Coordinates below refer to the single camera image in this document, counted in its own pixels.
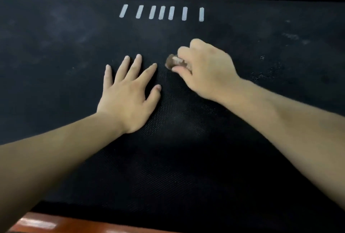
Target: white stripe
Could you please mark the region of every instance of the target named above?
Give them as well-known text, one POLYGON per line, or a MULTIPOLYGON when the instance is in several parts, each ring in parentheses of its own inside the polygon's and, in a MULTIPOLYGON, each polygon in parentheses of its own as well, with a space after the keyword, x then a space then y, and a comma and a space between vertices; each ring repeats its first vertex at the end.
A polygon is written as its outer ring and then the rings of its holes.
POLYGON ((204 12, 205 12, 205 9, 201 7, 199 10, 199 22, 204 21, 204 12))
POLYGON ((153 5, 150 11, 150 15, 149 15, 149 19, 152 20, 153 17, 155 16, 155 12, 156 12, 156 6, 153 5))
POLYGON ((159 20, 162 20, 162 19, 163 19, 164 13, 165 13, 165 6, 162 6, 162 7, 160 8, 160 11, 159 11, 159 17, 158 17, 159 20))
POLYGON ((174 11, 175 11, 175 6, 171 6, 169 10, 169 20, 172 20, 174 18, 174 11))
POLYGON ((142 10, 144 9, 144 5, 139 5, 137 15, 135 16, 137 19, 140 19, 142 10))
POLYGON ((183 7, 183 11, 182 11, 182 21, 187 20, 187 12, 188 12, 188 7, 183 7))
POLYGON ((127 8, 128 8, 128 4, 124 4, 120 12, 120 18, 124 17, 124 15, 126 14, 127 8))

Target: shiny orange trim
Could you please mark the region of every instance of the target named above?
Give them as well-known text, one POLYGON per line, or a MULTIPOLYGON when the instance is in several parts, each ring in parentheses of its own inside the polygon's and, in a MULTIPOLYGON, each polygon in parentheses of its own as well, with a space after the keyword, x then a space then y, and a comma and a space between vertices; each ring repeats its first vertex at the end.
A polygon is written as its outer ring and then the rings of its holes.
POLYGON ((142 227, 129 227, 109 223, 78 220, 45 214, 27 213, 10 231, 27 233, 172 233, 142 227))

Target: textured black mat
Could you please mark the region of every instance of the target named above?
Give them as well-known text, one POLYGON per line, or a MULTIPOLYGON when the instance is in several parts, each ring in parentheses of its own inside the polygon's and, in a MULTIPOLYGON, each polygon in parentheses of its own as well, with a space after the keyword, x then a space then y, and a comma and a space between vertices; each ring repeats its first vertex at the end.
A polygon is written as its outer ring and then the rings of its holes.
POLYGON ((144 67, 157 62, 148 89, 162 85, 144 128, 88 159, 34 211, 180 232, 345 229, 344 212, 263 136, 164 67, 168 54, 198 37, 228 52, 241 77, 344 115, 343 2, 0 0, 0 7, 0 143, 94 113, 105 65, 117 69, 127 54, 141 53, 144 67))

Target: right hand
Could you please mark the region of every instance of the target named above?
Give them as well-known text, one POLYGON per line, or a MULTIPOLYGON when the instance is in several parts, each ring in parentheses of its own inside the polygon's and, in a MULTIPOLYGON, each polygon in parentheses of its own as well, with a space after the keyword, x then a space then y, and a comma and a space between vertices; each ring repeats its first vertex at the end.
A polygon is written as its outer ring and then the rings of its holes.
POLYGON ((175 66, 187 86, 205 99, 221 103, 222 97, 238 90, 242 79, 237 75, 231 57, 222 50, 193 39, 188 47, 180 47, 177 56, 192 66, 192 73, 185 67, 175 66))

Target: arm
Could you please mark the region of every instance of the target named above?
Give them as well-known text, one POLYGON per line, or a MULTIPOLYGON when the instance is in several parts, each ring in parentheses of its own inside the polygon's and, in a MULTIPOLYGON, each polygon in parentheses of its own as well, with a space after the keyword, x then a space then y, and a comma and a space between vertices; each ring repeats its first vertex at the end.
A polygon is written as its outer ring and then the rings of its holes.
POLYGON ((310 181, 345 209, 345 118, 241 79, 231 57, 199 39, 173 68, 200 96, 216 101, 264 135, 310 181))
POLYGON ((155 109, 159 85, 147 100, 144 90, 157 69, 139 77, 141 56, 127 72, 126 57, 113 82, 106 66, 97 113, 59 129, 0 146, 0 232, 28 212, 69 172, 124 133, 139 130, 155 109))

